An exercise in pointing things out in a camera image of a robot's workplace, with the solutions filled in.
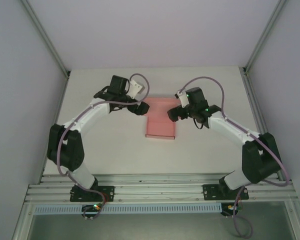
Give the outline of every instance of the purple cable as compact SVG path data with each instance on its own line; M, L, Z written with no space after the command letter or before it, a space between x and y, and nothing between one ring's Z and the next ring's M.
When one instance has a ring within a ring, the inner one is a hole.
M225 114L225 111L224 111L224 104L225 104L225 91L224 91L224 88L222 87L222 85L220 84L220 82L218 82L217 80L215 80L214 78L212 77L209 77L209 76L199 76L199 77L196 77L190 81L188 81L184 86L183 88L181 88L179 90L179 92L182 92L189 84L191 84L192 82L196 81L196 80L199 80L199 79L208 79L208 80L211 80L213 82L215 82L221 89L221 93L222 93L222 99L221 99L221 114L222 116L224 117L224 119L230 123L231 125L233 125L234 127L236 127L237 129L239 129L240 131L242 131L243 133L249 135L251 138L253 138L258 144L260 144L273 158L274 160L278 163L278 165L280 166L280 168L282 169L283 173L284 173L284 177L285 177L285 183L275 183L275 182L272 182L272 181L269 181L269 180L266 180L264 179L263 182L266 182L268 184L272 184L272 185L275 185L275 186L278 186L278 187L286 187L287 185L289 185L289 174L286 170L286 168L284 167L284 165L282 164L282 162L279 160L279 158L262 142L259 140L259 138L257 136L254 136L253 134L250 134L247 130L245 130L244 128L242 128L241 126L239 126L238 124L236 124L235 122L231 121L230 119L227 118L226 114ZM234 228L235 230L237 231L237 233L239 234L240 237L244 238L244 239L249 239L252 237L253 235L253 232L254 232L254 229L253 229L253 226L251 224L251 222L246 219L245 217L242 217L242 216L236 216L235 215L235 212L236 212L236 206L237 206L237 203L239 201L239 197L240 197L240 193L243 191L243 189L245 188L245 186L242 186L241 189L239 190L238 194L236 195L236 198L235 198L235 201L234 201L234 207L233 207L233 223L234 223ZM237 225L237 222L236 222L236 217L237 218L241 218L241 219L244 219L246 220L250 227L251 227L251 232L248 236L244 236L243 234L241 234L241 232L239 231L239 228L238 228L238 225Z
M99 214L101 213L105 203L106 203L106 199L105 199L105 196L99 192L99 191L96 191L96 190L92 190L92 189L87 189L85 187L83 187L82 185L80 185L69 173L69 171L66 171L66 173L63 173L62 170L61 170L61 165L60 165L60 154L61 154L61 147L62 147L62 144L63 144L63 141L66 137L66 134L68 133L68 131L73 127L73 125L75 123L77 123L87 112L89 112L91 109L95 108L96 106L100 105L100 104L120 104L120 105L126 105L126 106L130 106L130 105L135 105L135 104L139 104L141 103L142 101L144 101L147 96L149 95L149 91L150 91L150 84L149 84L149 81L147 80L147 78L140 74L140 73L134 73L131 75L129 81L131 81L131 79L134 77L134 76L140 76L142 77L145 82L146 82L146 85L147 85L147 90L146 90L146 94L145 96L139 100L139 101L136 101L136 102L120 102L120 101L100 101L100 102L97 102L91 106L89 106L86 110L84 110L82 113L80 113L78 115L78 117L76 117L76 119L64 130L63 134L61 135L61 138L60 138L60 141L59 141L59 144L58 144L58 148L57 148L57 152L56 152L56 167L58 169L58 172L61 176L63 177L66 177L68 176L73 182L74 184L77 184L77 186L81 189L83 189L84 191L87 191L87 192L91 192L91 193L96 193L96 194L99 194L101 197L102 197L102 207L100 208L99 212L93 217L93 219L97 218L99 216Z

